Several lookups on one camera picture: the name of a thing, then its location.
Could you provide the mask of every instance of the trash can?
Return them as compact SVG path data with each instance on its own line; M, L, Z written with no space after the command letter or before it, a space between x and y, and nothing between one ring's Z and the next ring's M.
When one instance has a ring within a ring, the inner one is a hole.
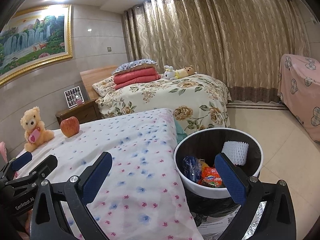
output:
M232 128L210 128L195 132L182 140L174 151L177 171L186 189L191 212L206 216L222 217L237 208L226 188L210 188L192 182L183 175L183 159L194 156L204 159L212 167L215 156L222 151L226 141L249 144L245 165L239 166L247 176L259 176L263 164L263 152L259 143L249 134Z

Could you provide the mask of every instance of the floor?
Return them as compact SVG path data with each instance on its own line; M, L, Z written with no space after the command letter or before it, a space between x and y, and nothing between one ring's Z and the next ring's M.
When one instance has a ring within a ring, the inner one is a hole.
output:
M302 240L320 215L320 146L290 111L242 107L228 107L231 127L249 133L260 143L264 154L260 181L284 179L288 183L297 240Z

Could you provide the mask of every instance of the headboard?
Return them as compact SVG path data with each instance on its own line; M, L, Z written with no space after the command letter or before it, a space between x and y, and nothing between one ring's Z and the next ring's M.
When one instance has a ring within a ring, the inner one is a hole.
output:
M80 72L82 82L84 84L85 90L87 90L89 99L98 99L98 93L93 89L92 84L98 83L112 76L112 72L117 68L117 65L106 66L103 68L94 68L87 71Z

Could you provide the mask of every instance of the folded red blanket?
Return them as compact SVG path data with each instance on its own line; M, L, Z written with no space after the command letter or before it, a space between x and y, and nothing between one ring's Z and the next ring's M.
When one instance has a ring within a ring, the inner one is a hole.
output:
M135 79L129 80L127 82L121 83L121 84L117 84L115 86L115 90L132 85L132 84L136 84L136 83L148 83L148 82L152 82L152 81L156 81L158 79L160 79L161 76L160 75L153 75L153 76L145 76L145 77L137 77Z
M157 75L155 68L153 67L144 68L144 69L132 71L129 73L115 75L115 77L113 78L113 82L115 84L121 84L138 77L154 76L154 75Z

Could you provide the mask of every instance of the metal bolt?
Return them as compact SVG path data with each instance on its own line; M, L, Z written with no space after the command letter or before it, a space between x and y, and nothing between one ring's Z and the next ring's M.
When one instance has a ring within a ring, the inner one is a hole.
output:
M47 184L48 184L48 181L46 179L41 182L41 186L45 186Z
M279 184L281 186L286 186L287 185L287 183L283 179L279 180Z
M78 177L77 176L72 176L70 178L70 182L76 182L78 180Z
M258 178L255 176L251 176L249 179L251 182L254 182L254 183L256 183L258 181Z

